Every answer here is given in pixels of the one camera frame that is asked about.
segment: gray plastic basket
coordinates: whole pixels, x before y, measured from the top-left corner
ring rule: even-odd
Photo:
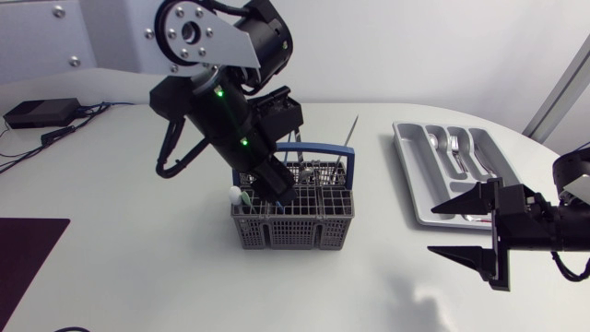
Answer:
[[[279,143],[279,151],[310,151],[344,155],[347,167],[340,162],[305,161],[313,168],[313,177],[301,182],[300,164],[288,162],[295,178],[297,198],[278,207],[260,199],[252,189],[254,178],[234,173],[234,184],[247,192],[253,207],[232,206],[233,217],[244,249],[312,249],[340,250],[354,217],[352,178],[354,150],[317,143]]]

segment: white table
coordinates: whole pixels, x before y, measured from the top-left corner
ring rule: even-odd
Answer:
[[[549,253],[512,252],[512,292],[426,249],[482,245],[481,231],[416,222],[393,121],[487,128],[521,179],[557,202],[555,153],[488,121],[410,104],[305,104],[306,141],[356,150],[356,217],[344,249],[244,251],[229,213],[230,168],[209,147],[171,180],[154,172],[166,129],[147,106],[113,108],[0,176],[3,217],[70,218],[6,332],[584,330],[590,282]],[[15,131],[0,151],[38,145]],[[185,128],[179,151],[200,134]],[[564,260],[580,272],[583,254]]]

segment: cutlery tray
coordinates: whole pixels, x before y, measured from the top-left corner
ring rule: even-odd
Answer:
[[[491,230],[490,222],[431,212],[431,208],[470,190],[476,182],[486,182],[491,178],[482,163],[496,176],[502,177],[505,185],[520,183],[514,168],[490,133],[483,128],[448,124],[395,122],[393,127],[395,146],[407,177],[418,222],[430,226]],[[437,148],[431,143],[429,134],[436,137]],[[453,155],[451,136],[458,138],[458,154],[467,172],[461,170]],[[490,219],[490,215],[471,217]]]

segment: black cable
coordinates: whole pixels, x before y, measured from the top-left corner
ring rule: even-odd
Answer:
[[[80,107],[78,110],[81,112],[84,112],[87,119],[85,121],[83,121],[81,124],[78,124],[76,126],[74,126],[71,130],[63,133],[60,136],[55,136],[53,137],[53,139],[48,140],[47,142],[45,142],[44,144],[42,144],[40,147],[34,148],[30,151],[27,152],[23,152],[23,153],[19,153],[17,155],[5,155],[5,154],[0,154],[0,156],[5,157],[5,158],[18,158],[17,160],[11,160],[9,162],[5,162],[3,164],[0,165],[0,167],[4,167],[2,169],[0,169],[0,174],[8,171],[9,169],[13,168],[14,166],[18,165],[19,163],[21,163],[24,160],[27,160],[29,158],[32,158],[36,155],[38,155],[41,151],[45,150],[46,148],[50,147],[53,143],[67,137],[70,136],[71,134],[75,133],[78,129],[80,129],[81,127],[87,125],[90,121],[92,121],[95,117],[97,117],[98,115],[101,115],[102,113],[106,112],[107,110],[109,110],[111,108],[111,106],[113,105],[133,105],[132,103],[128,103],[128,102],[103,102],[100,104],[96,104],[96,105],[92,105],[92,106],[83,106]],[[87,111],[90,111],[93,108],[97,108],[99,107],[99,109],[95,112],[91,112],[91,113],[86,113]]]
[[[574,152],[575,152],[575,151],[577,151],[577,150],[580,150],[580,149],[582,149],[583,147],[587,146],[588,144],[590,144],[590,142],[588,142],[588,143],[586,143],[586,144],[582,145],[581,147],[579,147],[579,148],[575,149],[575,150],[574,150]]]
[[[249,8],[238,8],[238,7],[233,7],[233,6],[227,6],[227,5],[221,4],[220,2],[215,1],[215,0],[211,1],[211,5],[213,6],[213,9],[216,9],[216,10],[226,13],[228,15],[245,17],[250,14]]]
[[[55,332],[90,332],[90,331],[88,331],[84,327],[71,326],[71,327],[60,328]]]
[[[6,130],[2,132],[2,134],[0,134],[0,137],[2,137],[4,135],[5,132],[9,131],[10,128],[8,128],[8,124],[6,123],[6,120],[4,120],[4,126],[6,127]]]
[[[561,257],[558,253],[551,252],[551,255],[553,256],[553,260],[555,261],[557,268],[560,270],[561,274],[567,280],[569,280],[571,282],[580,282],[580,281],[582,281],[584,279],[588,279],[588,277],[590,277],[590,259],[588,259],[588,262],[586,263],[586,269],[584,270],[584,272],[582,272],[582,274],[580,274],[580,275],[576,275],[569,268],[567,268],[565,266],[565,264],[563,264],[563,262],[561,261]]]
[[[177,160],[176,165],[169,169],[164,169],[166,162],[168,162],[168,157],[171,155],[174,148],[176,148],[176,143],[178,143],[178,139],[183,132],[184,121],[184,118],[182,118],[176,122],[170,121],[168,124],[168,130],[166,131],[166,136],[162,142],[162,148],[160,149],[158,156],[158,163],[156,164],[156,173],[164,179],[170,179],[171,177],[178,175],[178,173],[185,169],[186,166],[209,145],[208,139],[203,138],[184,156],[184,158]]]

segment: black box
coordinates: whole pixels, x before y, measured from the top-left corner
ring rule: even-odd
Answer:
[[[46,101],[23,101],[4,115],[14,129],[66,126],[76,118],[80,103],[76,98]]]

